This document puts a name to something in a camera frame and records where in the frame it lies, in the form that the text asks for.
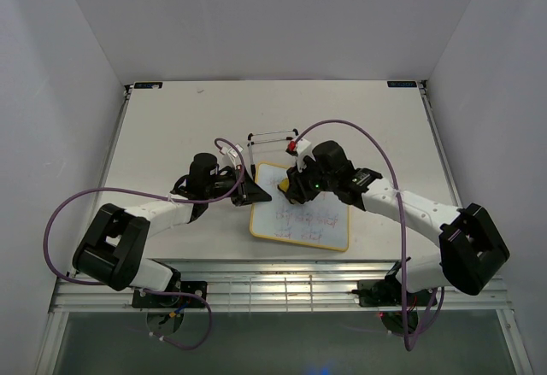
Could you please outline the yellow black whiteboard eraser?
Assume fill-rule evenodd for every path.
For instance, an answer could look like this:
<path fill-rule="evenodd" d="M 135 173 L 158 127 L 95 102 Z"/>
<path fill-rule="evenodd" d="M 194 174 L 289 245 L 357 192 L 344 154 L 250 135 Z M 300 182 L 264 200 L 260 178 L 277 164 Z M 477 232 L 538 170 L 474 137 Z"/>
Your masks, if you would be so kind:
<path fill-rule="evenodd" d="M 289 179 L 282 179 L 278 184 L 278 190 L 282 193 L 286 193 L 289 190 L 290 182 Z"/>

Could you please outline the wire whiteboard stand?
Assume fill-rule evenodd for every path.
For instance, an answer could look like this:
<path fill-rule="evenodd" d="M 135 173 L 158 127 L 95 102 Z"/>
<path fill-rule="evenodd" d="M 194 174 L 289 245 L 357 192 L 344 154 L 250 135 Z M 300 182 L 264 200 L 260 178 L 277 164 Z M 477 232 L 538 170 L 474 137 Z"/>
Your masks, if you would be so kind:
<path fill-rule="evenodd" d="M 249 152 L 250 166 L 256 165 L 255 154 L 253 147 L 258 144 L 268 144 L 277 142 L 287 142 L 296 138 L 299 135 L 297 128 L 289 130 L 273 131 L 273 132 L 251 132 L 247 136 L 247 150 Z"/>

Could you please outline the yellow framed whiteboard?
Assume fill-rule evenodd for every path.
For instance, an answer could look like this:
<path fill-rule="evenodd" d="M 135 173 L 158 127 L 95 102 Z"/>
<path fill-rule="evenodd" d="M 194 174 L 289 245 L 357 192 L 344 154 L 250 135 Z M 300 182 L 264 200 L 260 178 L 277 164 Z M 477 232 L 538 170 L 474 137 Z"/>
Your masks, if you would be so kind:
<path fill-rule="evenodd" d="M 350 243 L 350 208 L 331 192 L 321 192 L 313 201 L 291 204 L 278 190 L 286 168 L 261 162 L 256 183 L 272 200 L 251 206 L 250 233 L 254 237 L 345 252 Z"/>

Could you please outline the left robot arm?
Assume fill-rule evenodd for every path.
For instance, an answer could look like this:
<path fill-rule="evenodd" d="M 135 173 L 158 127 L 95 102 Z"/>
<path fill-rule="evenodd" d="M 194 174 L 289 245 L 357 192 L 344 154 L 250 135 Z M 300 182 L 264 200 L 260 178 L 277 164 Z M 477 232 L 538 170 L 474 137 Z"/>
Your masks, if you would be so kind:
<path fill-rule="evenodd" d="M 102 205 L 75 251 L 73 267 L 113 290 L 151 290 L 161 305 L 172 306 L 181 296 L 180 274 L 145 259 L 145 244 L 167 229 L 196 221 L 208 209 L 208 200 L 224 195 L 236 207 L 272 200 L 243 165 L 219 168 L 214 155 L 199 153 L 189 173 L 175 183 L 173 198 L 130 208 Z"/>

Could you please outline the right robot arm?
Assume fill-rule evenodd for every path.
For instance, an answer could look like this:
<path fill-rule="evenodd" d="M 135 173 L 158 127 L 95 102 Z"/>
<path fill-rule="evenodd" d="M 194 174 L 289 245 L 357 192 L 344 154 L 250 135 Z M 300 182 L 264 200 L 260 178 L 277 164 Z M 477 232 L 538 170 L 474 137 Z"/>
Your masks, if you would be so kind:
<path fill-rule="evenodd" d="M 334 141 L 316 146 L 305 139 L 291 141 L 286 151 L 296 160 L 279 184 L 289 202 L 304 204 L 330 192 L 346 205 L 396 221 L 438 248 L 437 255 L 401 259 L 363 290 L 372 305 L 405 304 L 421 291 L 445 286 L 476 296 L 509 259 L 491 216 L 476 203 L 458 208 L 399 191 L 380 173 L 354 167 Z"/>

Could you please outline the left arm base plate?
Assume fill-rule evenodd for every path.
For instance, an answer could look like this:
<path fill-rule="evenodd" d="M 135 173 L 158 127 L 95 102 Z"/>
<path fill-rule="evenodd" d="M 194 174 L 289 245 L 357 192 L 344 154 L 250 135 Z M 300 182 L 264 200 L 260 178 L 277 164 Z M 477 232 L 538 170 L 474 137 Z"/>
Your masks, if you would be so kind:
<path fill-rule="evenodd" d="M 182 281 L 179 287 L 169 289 L 171 292 L 184 292 L 194 296 L 207 298 L 208 283 L 206 281 Z M 203 308 L 201 301 L 189 296 L 159 296 L 135 290 L 131 301 L 132 308 L 138 309 L 171 309 Z"/>

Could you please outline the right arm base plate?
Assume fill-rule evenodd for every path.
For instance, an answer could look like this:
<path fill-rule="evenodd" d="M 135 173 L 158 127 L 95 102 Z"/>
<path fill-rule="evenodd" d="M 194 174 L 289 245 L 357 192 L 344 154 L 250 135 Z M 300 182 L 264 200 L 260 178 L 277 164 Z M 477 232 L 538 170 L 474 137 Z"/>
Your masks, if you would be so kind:
<path fill-rule="evenodd" d="M 400 307 L 403 302 L 402 287 L 397 280 L 359 280 L 350 293 L 358 297 L 361 307 Z M 431 293 L 428 290 L 407 292 L 406 297 L 407 309 L 424 307 L 428 304 Z"/>

